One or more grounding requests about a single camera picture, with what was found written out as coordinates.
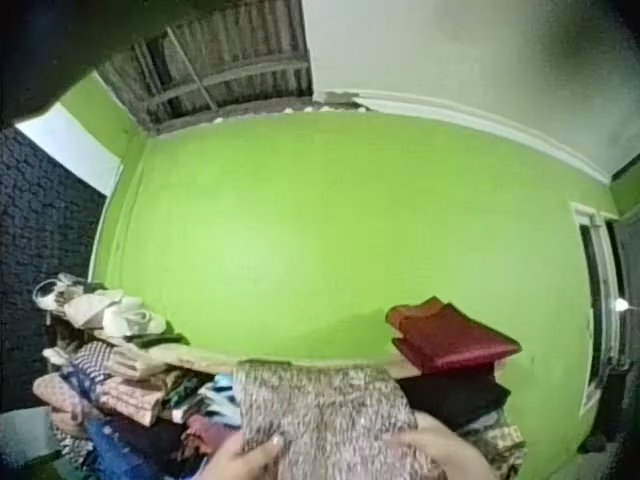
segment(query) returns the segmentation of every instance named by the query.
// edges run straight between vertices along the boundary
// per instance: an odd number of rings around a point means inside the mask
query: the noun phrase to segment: fingernail
[[[276,448],[282,448],[282,446],[284,445],[284,437],[277,433],[273,437],[271,437],[271,443]]]

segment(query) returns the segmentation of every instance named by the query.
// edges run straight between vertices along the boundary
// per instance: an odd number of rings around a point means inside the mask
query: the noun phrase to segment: ceiling
[[[98,69],[148,131],[373,98],[511,129],[600,179],[640,152],[638,55],[590,0],[225,5]]]
[[[311,103],[299,0],[224,3],[130,46],[98,73],[152,133]]]
[[[638,53],[602,2],[302,2],[317,98],[454,111],[553,144],[598,178],[640,152]]]

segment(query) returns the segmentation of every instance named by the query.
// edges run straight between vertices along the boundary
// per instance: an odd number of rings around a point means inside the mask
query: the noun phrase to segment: green wall
[[[126,216],[128,192],[132,189],[148,135],[134,122],[94,74],[87,75],[60,99],[60,104],[107,150],[121,162],[118,187],[109,200],[99,237],[93,278],[107,276],[111,251],[117,247],[117,230]]]
[[[435,294],[523,344],[500,374],[530,445],[521,478],[546,478],[588,431],[570,202],[615,207],[561,162],[438,122],[301,113],[154,139],[123,195],[104,280],[194,345],[379,358],[385,311]]]
[[[636,163],[622,177],[613,182],[611,192],[620,215],[640,207],[640,163]]]
[[[131,138],[142,134],[129,113],[116,103],[94,74],[75,84],[60,103],[116,157],[125,156]]]

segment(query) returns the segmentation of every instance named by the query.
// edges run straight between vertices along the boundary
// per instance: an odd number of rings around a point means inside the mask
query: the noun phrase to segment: wooden shelf
[[[102,330],[92,332],[95,337],[109,342],[112,345],[122,347],[128,345],[121,338],[108,337]],[[232,373],[236,364],[251,357],[234,357],[205,350],[202,348],[182,345],[179,343],[164,343],[145,350],[138,349],[146,353],[149,358],[164,362],[176,367],[187,368],[198,372],[217,374]],[[296,358],[262,358],[263,360],[290,362],[295,365],[331,368],[349,366],[374,366],[387,370],[392,378],[406,378],[420,375],[420,371],[411,365],[400,353],[393,349],[386,360],[369,361],[357,359],[338,360],[317,360],[317,359],[296,359]]]

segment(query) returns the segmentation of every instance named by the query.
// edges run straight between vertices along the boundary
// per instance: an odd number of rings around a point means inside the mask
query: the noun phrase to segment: hand
[[[196,480],[254,480],[277,457],[284,440],[275,435],[271,440],[247,453],[242,453],[242,433],[230,436],[215,453]]]
[[[433,458],[446,472],[448,480],[496,480],[484,456],[470,443],[438,420],[416,412],[418,429],[393,434],[389,442],[411,445]]]

